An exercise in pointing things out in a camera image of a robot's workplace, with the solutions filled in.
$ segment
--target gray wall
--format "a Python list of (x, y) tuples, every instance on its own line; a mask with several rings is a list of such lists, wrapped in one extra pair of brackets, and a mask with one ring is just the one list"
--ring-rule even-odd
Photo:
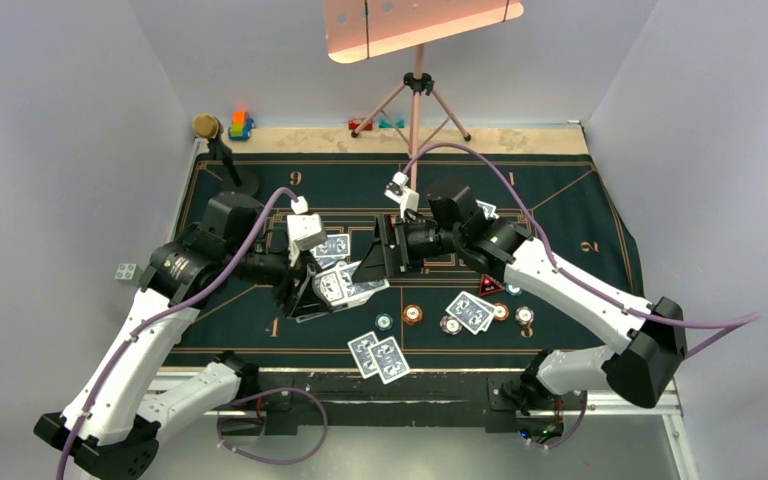
[(125, 0), (0, 2), (0, 479), (53, 477), (33, 424), (121, 327), (112, 274), (163, 241), (187, 131)]
[[(339, 125), (371, 111), (413, 69), (412, 51), (351, 65), (325, 48), (322, 0), (131, 0), (188, 115), (260, 126)], [(427, 70), (466, 124), (586, 118), (655, 0), (524, 0), (525, 14), (429, 44)], [(406, 93), (389, 111), (409, 117)], [(443, 118), (433, 100), (424, 123)]]
[(768, 478), (768, 1), (658, 2), (587, 133), (648, 294), (765, 314), (678, 385), (702, 478)]

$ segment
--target poker table mat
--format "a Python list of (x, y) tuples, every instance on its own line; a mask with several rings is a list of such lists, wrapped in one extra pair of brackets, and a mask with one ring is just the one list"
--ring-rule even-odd
[[(589, 155), (488, 155), (532, 209), (556, 254), (615, 288), (642, 295), (637, 246), (617, 214)], [(404, 154), (234, 154), (234, 163), (257, 173), (264, 202), (276, 188), (290, 187), (304, 195), (321, 215), (328, 233), (351, 236), (351, 259), (361, 260), (372, 239), (373, 216), (397, 213), (384, 196), (384, 186), (406, 163)], [(226, 172), (219, 161), (196, 158), (176, 228), (198, 222), (208, 200), (219, 193)], [(420, 160), (420, 213), (430, 215), (423, 192), (440, 178), (455, 176), (476, 198), (497, 206), (497, 214), (521, 224), (527, 219), (516, 208), (500, 180), (483, 163), (463, 154), (429, 154)], [(264, 228), (286, 227), (289, 200), (279, 202)], [(480, 275), (454, 255), (429, 259), (421, 273), (390, 280), (360, 307), (304, 323), (284, 318), (273, 303), (270, 287), (231, 279), (202, 309), (199, 321), (183, 335), (166, 359), (166, 367), (203, 367), (213, 356), (233, 350), (260, 367), (299, 370), (356, 368), (347, 342), (374, 330), (379, 339), (395, 336), (412, 368), (522, 368), (542, 349), (574, 350), (600, 345), (587, 329), (527, 291), (520, 296), (501, 292), (484, 297), (502, 302), (511, 314), (493, 322), (489, 331), (472, 335), (462, 329), (448, 335), (440, 328), (446, 306), (461, 290), (478, 293)], [(419, 305), (423, 320), (413, 326), (401, 321), (402, 309)], [(520, 306), (534, 311), (530, 329), (514, 320)], [(387, 313), (393, 327), (374, 325)]]

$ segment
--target pink board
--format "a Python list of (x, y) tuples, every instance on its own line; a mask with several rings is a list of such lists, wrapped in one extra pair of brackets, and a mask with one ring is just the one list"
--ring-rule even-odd
[(524, 10), (520, 0), (325, 0), (328, 56), (353, 63), (511, 20)]

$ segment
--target black mounting bracket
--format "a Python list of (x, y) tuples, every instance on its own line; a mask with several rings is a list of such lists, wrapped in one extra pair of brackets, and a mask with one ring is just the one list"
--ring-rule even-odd
[(423, 73), (422, 77), (416, 78), (413, 76), (413, 72), (408, 72), (404, 76), (404, 82), (413, 90), (413, 93), (425, 92), (426, 95), (431, 95), (431, 91), (434, 90), (434, 80), (428, 73)]

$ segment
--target printed number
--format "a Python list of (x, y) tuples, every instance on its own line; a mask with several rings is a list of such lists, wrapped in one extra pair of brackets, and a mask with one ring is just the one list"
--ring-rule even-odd
[(593, 243), (581, 242), (581, 251), (599, 253), (599, 243), (598, 242), (593, 242)]
[(266, 333), (268, 333), (270, 337), (278, 336), (278, 317), (275, 317), (275, 320), (272, 320), (272, 324), (266, 329)]

